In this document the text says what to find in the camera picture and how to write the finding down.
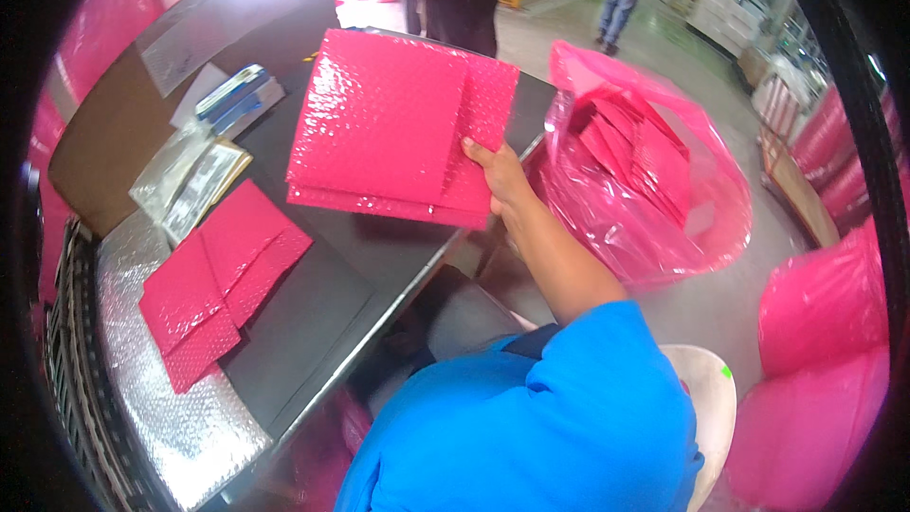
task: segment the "stack of pink bubble mailers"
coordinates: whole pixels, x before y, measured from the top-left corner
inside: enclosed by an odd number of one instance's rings
[[[240,342],[237,329],[312,243],[247,180],[177,245],[139,300],[175,392]]]
[[[288,201],[484,229],[490,189],[461,139],[500,148],[518,75],[435,44],[328,30],[291,146]]]
[[[604,86],[578,99],[571,127],[613,178],[685,225],[689,149],[645,99]]]

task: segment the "black pants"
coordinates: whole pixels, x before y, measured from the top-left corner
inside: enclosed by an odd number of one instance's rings
[[[496,57],[499,0],[427,0],[427,38]]]
[[[420,0],[401,0],[404,8],[404,21],[408,34],[419,36],[423,31],[420,25],[420,13],[417,12],[417,5]]]

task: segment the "pink bubble mailer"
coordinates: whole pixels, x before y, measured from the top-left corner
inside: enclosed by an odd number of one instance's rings
[[[288,201],[484,229],[490,190],[461,153],[496,151],[518,68],[436,44],[330,29],[300,113]]]
[[[139,310],[185,393],[240,342],[243,326],[312,239],[247,180],[143,285]]]

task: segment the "jeans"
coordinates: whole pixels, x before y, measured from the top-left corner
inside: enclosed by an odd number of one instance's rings
[[[620,38],[620,32],[629,21],[631,10],[635,8],[638,0],[607,0],[603,5],[601,17],[601,36],[606,44],[615,44]]]

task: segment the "white paper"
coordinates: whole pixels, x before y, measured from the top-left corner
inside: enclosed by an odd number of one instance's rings
[[[175,129],[179,129],[187,121],[196,119],[196,104],[229,79],[230,76],[222,72],[221,68],[213,63],[207,63],[202,66],[199,75],[190,84],[187,94],[183,96],[183,99],[176,106],[170,124]]]

